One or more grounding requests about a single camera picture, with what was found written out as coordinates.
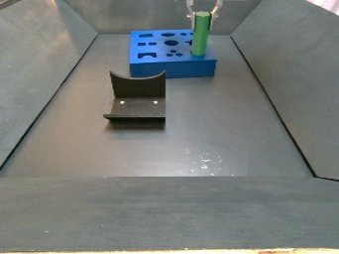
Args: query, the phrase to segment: bin floor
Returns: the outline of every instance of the bin floor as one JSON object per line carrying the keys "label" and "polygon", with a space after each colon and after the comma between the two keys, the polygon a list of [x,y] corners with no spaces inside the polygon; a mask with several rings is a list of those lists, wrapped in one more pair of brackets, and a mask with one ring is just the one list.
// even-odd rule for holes
{"label": "bin floor", "polygon": [[111,124],[128,40],[96,38],[1,177],[312,177],[230,37],[210,38],[215,77],[167,79],[164,126]]}

